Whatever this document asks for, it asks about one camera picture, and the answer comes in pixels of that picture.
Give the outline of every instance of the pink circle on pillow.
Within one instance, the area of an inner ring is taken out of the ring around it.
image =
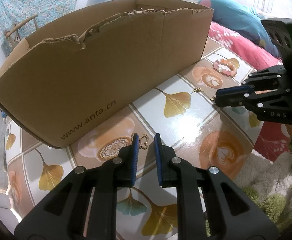
[[[201,0],[199,4],[210,8],[212,2],[210,0]]]

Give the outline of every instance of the pink blanket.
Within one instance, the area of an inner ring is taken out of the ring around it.
[[[256,70],[282,64],[280,59],[273,57],[263,48],[215,22],[210,26],[209,37],[236,53]],[[265,158],[274,161],[281,153],[289,151],[291,140],[292,126],[264,122],[254,149]]]

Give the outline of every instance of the small gold jewelry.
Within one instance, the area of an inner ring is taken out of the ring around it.
[[[131,137],[131,142],[132,142],[133,139],[134,139],[134,134],[132,133],[132,134],[130,135],[130,137]],[[145,141],[144,143],[141,143],[141,140],[142,140],[143,138],[145,138],[146,141]],[[139,138],[139,149],[146,150],[147,147],[148,147],[148,140],[149,140],[148,135],[144,133],[144,134]]]
[[[202,90],[201,88],[198,88],[198,87],[195,87],[194,89],[193,89],[193,92],[192,93],[198,93],[198,92],[204,92],[204,90]]]

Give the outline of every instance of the cardboard box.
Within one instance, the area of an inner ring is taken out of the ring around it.
[[[43,143],[67,146],[200,60],[212,15],[181,0],[113,0],[67,14],[4,62],[0,108]]]

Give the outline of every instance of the wooden chair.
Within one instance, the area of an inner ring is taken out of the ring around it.
[[[20,22],[18,24],[13,24],[13,28],[10,31],[6,30],[4,32],[4,35],[5,35],[6,39],[7,39],[7,41],[9,41],[9,43],[11,44],[11,46],[9,44],[9,46],[12,47],[11,50],[13,50],[17,46],[17,44],[20,42],[20,35],[18,33],[18,30],[21,27],[23,27],[25,24],[27,24],[28,22],[33,20],[34,23],[35,23],[36,30],[39,29],[37,21],[36,21],[36,17],[38,17],[38,14],[35,14],[35,15],[25,19],[24,21],[22,21],[22,22]]]

